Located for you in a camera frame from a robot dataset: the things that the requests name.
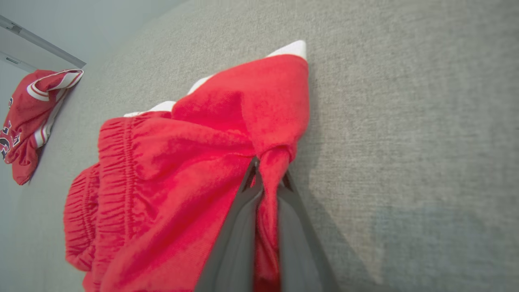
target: clothing pile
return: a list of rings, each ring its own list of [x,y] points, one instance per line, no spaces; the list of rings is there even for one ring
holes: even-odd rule
[[[22,79],[10,98],[0,132],[0,152],[4,162],[12,165],[12,176],[19,185],[31,178],[67,92],[82,76],[79,69],[36,70]]]
[[[264,198],[254,288],[280,289],[276,191],[309,119],[303,41],[201,79],[178,102],[104,123],[72,183],[66,259],[86,291],[189,291],[253,157]]]

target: gray fabric surface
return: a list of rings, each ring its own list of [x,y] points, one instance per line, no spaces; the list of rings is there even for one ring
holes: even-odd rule
[[[518,19],[515,0],[179,4],[85,68],[17,206],[5,290],[81,290],[62,209],[105,120],[304,39],[291,172],[342,288],[517,291]]]

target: white stripe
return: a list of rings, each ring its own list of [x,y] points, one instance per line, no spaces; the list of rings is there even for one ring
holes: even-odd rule
[[[56,115],[58,115],[61,105],[63,104],[63,101],[65,100],[64,98],[63,99],[61,99],[61,98],[66,95],[67,91],[68,91],[68,89],[62,88],[56,95],[56,100],[59,100],[59,102],[54,106],[54,108],[50,112],[47,122],[43,126],[43,136],[45,138],[45,142],[49,141],[50,130],[52,130],[52,126],[54,125],[54,120],[56,119]]]
[[[193,84],[193,86],[191,87],[191,89],[188,91],[187,95],[190,95],[192,94],[195,90],[198,89],[198,87],[202,86],[202,84],[204,84],[207,80],[209,80],[209,78],[213,77],[213,75],[209,76],[209,77],[205,77],[205,78],[202,78],[200,79],[199,81],[196,81],[195,84]]]
[[[174,105],[175,105],[174,101],[165,101],[165,102],[161,102],[158,105],[152,107],[149,111],[129,113],[129,114],[125,114],[124,117],[133,117],[133,116],[141,115],[141,114],[147,113],[147,112],[171,112]]]
[[[39,94],[48,95],[47,92],[45,92],[45,91],[41,91],[41,90],[38,89],[38,87],[36,87],[36,82],[37,82],[37,81],[31,83],[31,88],[32,88],[35,92],[37,92],[37,93],[39,93]]]
[[[58,73],[54,73],[54,74],[47,75],[47,76],[42,77],[42,78],[36,80],[35,82],[33,82],[33,83],[35,84],[34,88],[35,88],[36,90],[39,90],[39,89],[36,87],[36,83],[37,83],[37,82],[39,82],[39,81],[41,81],[41,80],[43,80],[43,79],[45,79],[45,78],[49,78],[49,77],[56,76],[56,75],[63,74],[63,73],[77,73],[77,74],[80,75],[79,78],[76,79],[76,81],[75,81],[73,84],[70,85],[70,87],[72,87],[72,86],[74,86],[74,85],[79,81],[79,79],[81,79],[81,77],[83,76],[84,71],[81,70],[81,69],[70,69],[70,70],[63,70],[63,71],[58,72]],[[56,86],[56,87],[54,87],[53,89],[49,89],[49,90],[54,90],[54,89],[59,89],[59,88],[62,88],[62,87],[58,87],[58,86]]]
[[[42,137],[42,126],[40,126],[38,130],[34,132],[34,139],[36,139],[36,148],[43,146],[44,143]]]
[[[31,85],[33,85],[33,84],[34,84],[34,82],[31,83],[31,84],[29,84],[29,85],[27,86],[27,93],[28,93],[30,96],[32,96],[32,97],[34,97],[35,99],[37,99],[37,100],[41,100],[41,101],[49,101],[49,96],[48,96],[48,95],[47,95],[47,96],[41,96],[41,95],[37,94],[37,93],[33,90],[33,87],[31,86]]]
[[[286,45],[280,49],[275,50],[267,57],[279,56],[279,55],[295,55],[306,60],[306,43],[305,41],[295,41],[289,45]]]
[[[61,82],[60,84],[56,85],[55,87],[53,88],[49,88],[49,91],[51,90],[55,90],[55,89],[60,89],[60,88],[64,88],[65,86],[69,85],[72,80],[74,80],[74,78],[78,75],[79,73],[66,73],[65,74],[65,77],[63,79],[61,79]]]

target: red fabric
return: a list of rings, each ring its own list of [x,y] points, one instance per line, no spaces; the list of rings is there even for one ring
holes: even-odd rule
[[[308,65],[281,55],[211,77],[171,112],[107,121],[73,182],[66,259],[87,291],[190,291],[249,162],[261,160],[255,290],[279,290],[277,185],[309,119]]]
[[[82,75],[82,70],[36,70],[24,77],[13,93],[0,131],[0,152],[4,162],[12,164],[12,176],[18,184],[31,178],[38,164],[38,148],[50,136],[67,89]]]

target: white fabric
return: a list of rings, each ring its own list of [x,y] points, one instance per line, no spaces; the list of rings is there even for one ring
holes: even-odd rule
[[[81,79],[81,77],[83,76],[83,73],[84,73],[84,71],[80,70],[80,69],[70,69],[70,70],[64,70],[64,71],[61,71],[58,73],[54,73],[54,74],[42,77],[27,86],[27,93],[37,100],[49,101],[49,92],[43,92],[43,91],[39,90],[36,87],[36,84],[45,78],[51,78],[53,76],[63,74],[65,72],[67,72],[67,73],[65,74],[63,79],[61,79],[60,84],[58,84],[56,87],[49,89],[49,91],[61,89],[61,88],[73,87]]]
[[[295,41],[289,45],[286,45],[282,48],[279,48],[279,49],[273,51],[266,58],[273,57],[273,56],[279,56],[279,55],[294,55],[294,56],[298,56],[298,57],[301,57],[306,60],[306,43],[305,43],[305,41],[301,41],[301,40]],[[202,84],[204,84],[212,76],[214,76],[214,75],[204,77],[204,78],[200,79],[199,81],[196,81],[195,84],[193,84],[191,89],[188,91],[187,95],[190,95],[193,92],[195,92],[195,90],[197,90],[200,86],[202,86]],[[146,112],[171,111],[173,109],[174,105],[175,105],[174,101],[165,101],[163,103],[160,103],[160,104],[154,106],[153,108],[151,108],[148,111],[133,112],[133,113],[125,114],[124,117],[133,117],[133,116],[140,115],[140,114],[143,114]]]

